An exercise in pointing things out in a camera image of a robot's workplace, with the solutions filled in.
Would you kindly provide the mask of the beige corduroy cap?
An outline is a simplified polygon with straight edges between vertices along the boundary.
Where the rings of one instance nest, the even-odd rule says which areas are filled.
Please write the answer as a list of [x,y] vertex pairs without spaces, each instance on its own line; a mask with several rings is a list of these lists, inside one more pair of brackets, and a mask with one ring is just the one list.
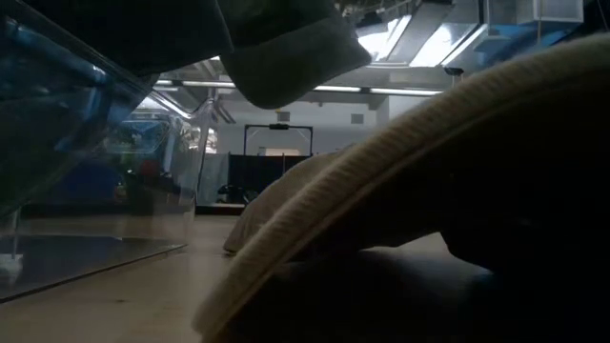
[[610,32],[306,159],[234,237],[201,343],[610,343]]

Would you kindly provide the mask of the dark green cap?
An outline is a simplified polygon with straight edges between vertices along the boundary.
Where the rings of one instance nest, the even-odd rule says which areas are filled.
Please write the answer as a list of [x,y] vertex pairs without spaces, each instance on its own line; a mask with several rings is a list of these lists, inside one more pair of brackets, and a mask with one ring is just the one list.
[[220,55],[236,88],[266,110],[371,62],[333,0],[218,0],[232,39]]

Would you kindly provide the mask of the black partition screen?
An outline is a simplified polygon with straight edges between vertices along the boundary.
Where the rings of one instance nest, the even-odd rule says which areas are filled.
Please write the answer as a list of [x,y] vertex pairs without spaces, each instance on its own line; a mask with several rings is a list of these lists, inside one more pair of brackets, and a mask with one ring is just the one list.
[[223,194],[230,204],[246,205],[290,168],[306,159],[307,156],[231,155],[228,182],[218,190],[218,194]]

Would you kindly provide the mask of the grey hanging cloth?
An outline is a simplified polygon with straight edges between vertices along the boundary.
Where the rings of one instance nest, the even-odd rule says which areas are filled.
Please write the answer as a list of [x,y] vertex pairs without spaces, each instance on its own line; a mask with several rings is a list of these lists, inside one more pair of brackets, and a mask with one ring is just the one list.
[[218,199],[218,190],[228,182],[229,155],[226,153],[204,156],[197,189],[196,204],[207,206]]

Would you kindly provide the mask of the long ceiling light bar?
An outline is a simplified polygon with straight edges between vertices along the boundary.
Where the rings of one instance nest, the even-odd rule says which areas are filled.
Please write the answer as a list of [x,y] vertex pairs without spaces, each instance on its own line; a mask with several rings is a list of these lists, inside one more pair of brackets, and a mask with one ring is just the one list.
[[[224,81],[182,81],[161,79],[155,83],[160,87],[193,87],[193,88],[214,88],[214,89],[236,89],[236,85],[232,82]],[[441,91],[424,90],[424,89],[391,89],[391,88],[364,88],[351,86],[317,86],[313,88],[315,92],[339,92],[339,93],[363,93],[375,95],[392,95],[392,96],[417,96],[431,97],[440,94]]]

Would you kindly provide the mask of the clear plastic bin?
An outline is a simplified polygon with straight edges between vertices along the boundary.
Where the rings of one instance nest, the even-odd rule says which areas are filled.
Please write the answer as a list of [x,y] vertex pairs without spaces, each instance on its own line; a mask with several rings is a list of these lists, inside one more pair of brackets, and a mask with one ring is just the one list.
[[183,248],[214,110],[0,0],[0,304]]

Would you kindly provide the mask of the black aluminium frame rail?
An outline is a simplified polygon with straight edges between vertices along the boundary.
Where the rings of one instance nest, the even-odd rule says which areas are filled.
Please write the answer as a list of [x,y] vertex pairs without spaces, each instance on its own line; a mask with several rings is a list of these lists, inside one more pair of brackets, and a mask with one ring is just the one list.
[[240,215],[245,206],[242,204],[215,203],[210,205],[197,205],[196,215]]

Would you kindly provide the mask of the silver ceiling duct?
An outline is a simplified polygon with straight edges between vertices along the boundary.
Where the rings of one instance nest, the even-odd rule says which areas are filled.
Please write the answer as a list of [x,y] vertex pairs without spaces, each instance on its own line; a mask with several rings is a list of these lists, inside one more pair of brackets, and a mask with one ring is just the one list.
[[584,23],[591,0],[355,0],[341,5],[377,69],[489,68]]

